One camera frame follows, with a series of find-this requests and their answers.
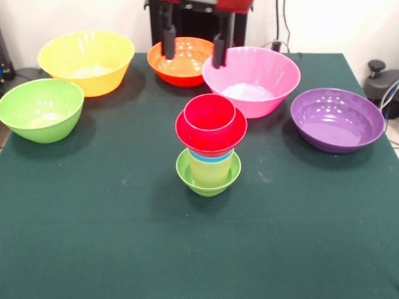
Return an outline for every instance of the white wall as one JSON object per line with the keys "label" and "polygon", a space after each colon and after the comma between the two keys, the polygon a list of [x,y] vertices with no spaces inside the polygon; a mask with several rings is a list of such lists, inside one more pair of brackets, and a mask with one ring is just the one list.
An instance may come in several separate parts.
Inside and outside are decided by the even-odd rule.
{"label": "white wall", "polygon": [[[292,52],[341,52],[359,81],[378,58],[399,69],[398,0],[286,0]],[[125,34],[138,52],[151,47],[150,18],[143,0],[1,0],[0,26],[16,68],[35,66],[50,39],[82,29]],[[275,38],[274,0],[255,0],[248,45]],[[281,22],[281,39],[286,37]]]}

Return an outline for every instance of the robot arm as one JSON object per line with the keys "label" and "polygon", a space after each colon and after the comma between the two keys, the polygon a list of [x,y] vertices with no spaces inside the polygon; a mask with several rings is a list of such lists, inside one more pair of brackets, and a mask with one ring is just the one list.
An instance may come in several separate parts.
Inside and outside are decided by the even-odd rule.
{"label": "robot arm", "polygon": [[159,0],[162,55],[167,59],[175,57],[176,29],[172,24],[173,5],[178,4],[185,9],[201,12],[213,12],[219,17],[219,30],[214,38],[213,65],[217,69],[226,65],[226,51],[229,38],[233,34],[232,17],[235,13],[246,14],[253,0]]}

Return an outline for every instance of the red cup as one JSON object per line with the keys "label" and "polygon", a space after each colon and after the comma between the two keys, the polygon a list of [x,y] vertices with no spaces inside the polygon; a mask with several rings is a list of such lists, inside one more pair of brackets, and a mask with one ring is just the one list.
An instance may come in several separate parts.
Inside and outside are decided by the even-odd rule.
{"label": "red cup", "polygon": [[210,93],[189,101],[183,114],[195,144],[210,143],[218,147],[226,143],[236,108],[227,98]]}

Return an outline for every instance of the purple bowl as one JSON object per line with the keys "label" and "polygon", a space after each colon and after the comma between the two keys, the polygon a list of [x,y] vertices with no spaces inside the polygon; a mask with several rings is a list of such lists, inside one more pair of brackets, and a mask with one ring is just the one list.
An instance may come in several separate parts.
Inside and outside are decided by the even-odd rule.
{"label": "purple bowl", "polygon": [[300,94],[291,116],[302,137],[329,153],[349,153],[373,143],[385,120],[366,98],[346,90],[318,88]]}

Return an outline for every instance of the light green cup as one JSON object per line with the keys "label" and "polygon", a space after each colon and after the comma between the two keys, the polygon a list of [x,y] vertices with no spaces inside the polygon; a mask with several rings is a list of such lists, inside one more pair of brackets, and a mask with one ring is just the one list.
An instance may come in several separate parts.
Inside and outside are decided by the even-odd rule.
{"label": "light green cup", "polygon": [[21,84],[0,100],[0,120],[16,134],[37,142],[59,141],[82,113],[84,93],[71,82],[39,79]]}
{"label": "light green cup", "polygon": [[227,159],[216,163],[210,163],[195,158],[190,151],[188,151],[191,173],[193,174],[195,184],[203,188],[215,188],[226,184],[233,154],[234,151]]}
{"label": "light green cup", "polygon": [[191,173],[190,159],[188,149],[185,149],[178,157],[176,162],[176,170],[180,179],[195,193],[204,197],[212,197],[221,194],[224,190],[230,187],[238,178],[241,172],[241,161],[236,153],[233,153],[231,166],[228,171],[226,182],[222,186],[214,188],[199,187],[194,182],[193,174]]}

